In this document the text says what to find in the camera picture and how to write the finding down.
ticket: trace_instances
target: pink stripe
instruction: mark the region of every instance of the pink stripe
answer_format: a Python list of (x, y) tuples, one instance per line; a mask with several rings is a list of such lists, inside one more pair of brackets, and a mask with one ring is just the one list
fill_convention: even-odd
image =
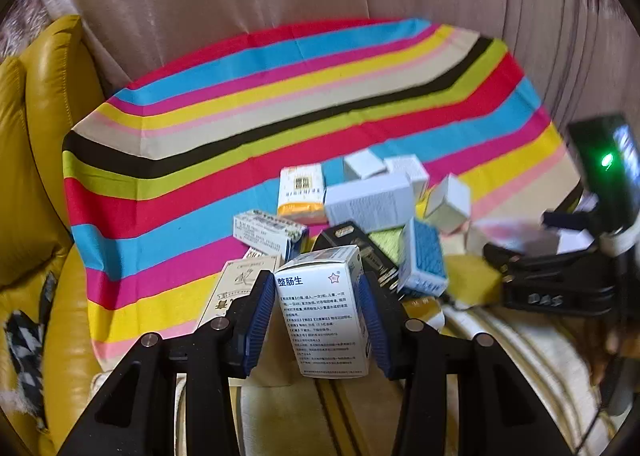
[(117, 107), (128, 115), (161, 115), (162, 113), (170, 112), (180, 107), (193, 105), (194, 103), (203, 102), (205, 100), (213, 100), (233, 92), (252, 89), (252, 87), (273, 84), (274, 82), (280, 82), (294, 76), (299, 76), (300, 74), (312, 73), (313, 71), (339, 66), (347, 62), (356, 62), (376, 55), (404, 50), (430, 37), (439, 27), (440, 25), (432, 24), (420, 34), (408, 39), (389, 42), (387, 44), (379, 44), (377, 46), (371, 46), (359, 50), (350, 50), (335, 55), (328, 55), (326, 57), (304, 60), (298, 64), (291, 64), (274, 70), (261, 71), (259, 73), (254, 73), (242, 78), (236, 78), (235, 80), (230, 80), (215, 86), (203, 87), (202, 89), (178, 94), (171, 98), (167, 98), (156, 103), (150, 103), (148, 105), (136, 105), (134, 103), (125, 102), (124, 100), (119, 99), (117, 95), (112, 96), (109, 102), (111, 105)]
[(258, 100), (258, 102), (254, 102), (254, 103), (249, 103), (247, 105), (242, 105), (240, 107), (236, 107), (234, 109), (230, 109), (230, 110), (226, 110), (226, 111), (222, 111), (222, 112), (217, 112), (214, 113), (213, 115), (209, 115), (209, 116), (203, 116), (201, 118), (196, 118), (190, 121), (186, 121), (183, 123), (179, 123), (176, 125), (171, 125), (169, 127), (162, 127), (160, 129), (134, 129), (133, 127), (128, 127), (126, 125), (121, 125), (117, 122), (114, 122), (110, 119), (108, 119), (106, 116), (102, 115), (100, 112), (95, 112), (94, 115), (96, 116), (100, 116), (100, 120), (102, 122), (104, 122), (105, 124), (109, 125), (110, 127), (114, 128), (114, 129), (118, 129), (121, 132), (127, 132), (129, 134), (134, 134), (136, 136), (140, 136), (142, 138), (145, 137), (154, 137), (154, 136), (163, 136), (165, 134), (173, 134), (177, 131), (182, 131), (185, 129), (190, 129), (192, 127), (199, 127), (201, 125), (205, 125), (207, 123), (219, 120), (219, 119), (223, 119), (223, 118), (229, 118), (231, 116), (236, 116), (236, 115), (240, 115), (242, 113), (245, 112), (249, 112), (252, 110), (256, 110), (258, 108), (264, 107), (264, 106), (271, 106), (274, 105), (275, 103), (282, 103), (282, 102), (286, 102), (287, 100), (295, 100), (297, 98), (301, 98), (302, 96), (307, 96), (309, 94), (313, 94), (315, 92), (323, 92), (326, 91), (327, 89), (332, 89), (334, 87), (338, 87), (338, 86), (348, 86), (350, 84), (355, 84), (357, 82), (361, 82), (363, 80), (370, 80), (372, 78), (377, 78), (379, 76), (386, 76), (390, 73), (395, 73), (395, 72), (401, 72), (403, 70), (406, 70), (408, 68), (412, 68), (414, 66), (417, 66), (427, 60), (431, 60), (432, 58), (437, 57), (438, 55), (440, 55), (446, 48), (447, 48), (447, 44), (449, 44), (452, 40), (455, 39), (456, 36), (458, 36), (460, 33), (460, 30), (454, 30), (452, 31), (452, 33), (450, 33), (450, 35), (444, 39), (444, 41), (442, 41), (442, 44), (439, 45), (436, 49), (432, 50), (430, 53), (426, 54), (426, 55), (421, 55), (418, 58), (415, 58), (414, 60), (411, 60), (409, 62), (405, 62), (403, 64), (399, 64), (397, 66), (392, 66), (389, 68), (384, 68), (382, 70), (376, 70), (376, 71), (372, 71), (370, 73), (366, 73), (366, 74), (360, 74), (358, 76), (354, 76), (352, 78), (345, 78), (343, 80), (338, 80), (337, 82), (332, 82), (331, 84), (322, 84), (320, 86), (314, 86), (314, 87), (310, 87), (309, 89), (305, 89), (305, 90), (301, 90), (301, 91), (297, 91), (297, 92), (291, 92), (288, 94), (284, 94), (280, 97), (277, 98), (268, 98), (265, 100)]
[(86, 269), (87, 299), (108, 310), (117, 310), (139, 299), (158, 295), (183, 284), (219, 272), (229, 259), (240, 259), (247, 246), (229, 236), (167, 259), (156, 266), (112, 282), (96, 269)]
[[(196, 325), (197, 321), (193, 320), (183, 324), (178, 324), (177, 326), (171, 326), (164, 330), (156, 331), (156, 333), (160, 333), (160, 336), (163, 339), (171, 339), (172, 337), (179, 337), (180, 335), (188, 335), (193, 331)], [(94, 347), (95, 357), (100, 361), (106, 362), (109, 359), (121, 359), (129, 351), (131, 346), (136, 343), (138, 338), (140, 337), (118, 342), (100, 342), (92, 340), (91, 343)]]
[(485, 217), (496, 207), (532, 184), (549, 169), (560, 163), (565, 155), (566, 147), (564, 144), (560, 144), (553, 154), (542, 160), (540, 163), (530, 168), (517, 178), (514, 178), (508, 183), (495, 189), (493, 192), (490, 192), (485, 197), (480, 198), (472, 206), (471, 219), (480, 219), (481, 217)]
[(550, 122), (546, 110), (540, 106), (516, 132), (426, 162), (424, 168), (430, 174), (429, 186), (440, 183), (449, 173), (462, 174), (532, 142), (544, 132)]

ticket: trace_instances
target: yellow pillow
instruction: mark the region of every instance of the yellow pillow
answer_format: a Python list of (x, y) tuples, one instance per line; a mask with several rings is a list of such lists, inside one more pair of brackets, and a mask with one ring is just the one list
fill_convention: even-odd
[(0, 286), (70, 246), (33, 163), (24, 109), (25, 71), (0, 65)]
[(82, 44), (82, 21), (67, 15), (47, 27), (22, 53), (27, 124), (44, 188), (69, 228), (62, 177), (62, 140), (103, 101), (92, 58)]

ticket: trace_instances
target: white pill box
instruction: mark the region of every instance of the white pill box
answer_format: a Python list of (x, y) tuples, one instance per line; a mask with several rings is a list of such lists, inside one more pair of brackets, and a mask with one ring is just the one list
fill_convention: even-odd
[(354, 221), (365, 233), (392, 229), (414, 216), (414, 191), (404, 174), (380, 174), (327, 187), (324, 209), (331, 226)]
[(369, 372), (369, 334), (355, 295), (362, 272), (355, 245), (312, 251), (275, 274), (300, 373), (353, 378)]
[(279, 254), (285, 261), (300, 253), (308, 234), (305, 225), (257, 209), (234, 216), (236, 239), (268, 255)]
[(415, 154), (391, 156), (391, 158), (385, 159), (385, 165), (389, 172), (402, 172), (409, 178), (414, 189), (416, 202), (424, 197), (424, 193), (429, 186), (429, 173), (424, 169), (418, 156)]
[(319, 163), (280, 171), (278, 215), (304, 225), (325, 223), (324, 179)]
[[(227, 261), (204, 305), (196, 328), (214, 317), (224, 316), (231, 303), (251, 293), (260, 270), (276, 271), (282, 264), (279, 255), (263, 255), (255, 259)], [(258, 365), (242, 380), (229, 378), (231, 386), (287, 386), (296, 374), (296, 362), (279, 304), (273, 312), (262, 343)]]
[(453, 174), (429, 195), (424, 219), (443, 233), (452, 233), (471, 217), (471, 189)]
[(435, 227), (412, 218), (400, 234), (398, 287), (439, 297), (449, 280)]
[(345, 181), (365, 180), (386, 172), (383, 161), (369, 149), (348, 154), (342, 159), (342, 167)]

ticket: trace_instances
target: sofa cushion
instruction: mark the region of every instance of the sofa cushion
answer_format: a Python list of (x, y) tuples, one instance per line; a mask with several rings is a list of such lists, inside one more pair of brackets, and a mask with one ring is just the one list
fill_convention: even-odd
[(38, 439), (41, 436), (48, 438), (48, 435), (38, 433), (36, 420), (26, 410), (26, 403), (18, 391), (17, 376), (6, 345), (4, 324), (15, 310), (23, 311), (33, 321), (38, 320), (38, 303), (44, 280), (50, 272), (58, 279), (63, 262), (64, 255), (57, 255), (0, 291), (0, 325), (3, 326), (0, 331), (0, 407), (33, 454), (38, 454)]
[(0, 65), (0, 180), (5, 187), (0, 205), (0, 287), (71, 245), (33, 162), (24, 81), (24, 68), (16, 58)]
[(20, 56), (26, 75), (31, 149), (49, 200), (69, 227), (62, 181), (62, 140), (104, 101), (77, 15), (56, 20)]
[(58, 280), (44, 344), (44, 407), (56, 451), (84, 410), (99, 372), (89, 338), (84, 266), (74, 246)]

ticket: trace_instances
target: red stripe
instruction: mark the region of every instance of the red stripe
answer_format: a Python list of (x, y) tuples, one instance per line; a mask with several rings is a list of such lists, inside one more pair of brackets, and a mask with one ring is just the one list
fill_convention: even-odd
[(250, 158), (151, 200), (127, 200), (96, 195), (75, 178), (65, 179), (72, 225), (91, 223), (108, 239), (137, 237), (205, 205), (229, 197), (268, 179), (282, 166), (319, 163), (454, 121), (477, 118), (494, 111), (513, 92), (523, 73), (510, 55), (463, 102), (360, 125), (312, 138)]
[(259, 48), (290, 39), (302, 39), (303, 37), (310, 37), (311, 35), (318, 35), (329, 31), (338, 31), (356, 26), (368, 26), (371, 24), (389, 22), (390, 20), (392, 19), (346, 19), (311, 23), (305, 22), (289, 26), (281, 26), (279, 28), (270, 28), (251, 34), (243, 33), (241, 35), (216, 42), (215, 44), (185, 55), (184, 57), (172, 60), (167, 65), (141, 76), (138, 80), (130, 83), (127, 88), (140, 89), (140, 87), (151, 84), (161, 78), (171, 76), (175, 73), (180, 73), (181, 71), (205, 64), (212, 60), (217, 60), (217, 58), (238, 53), (247, 48)]

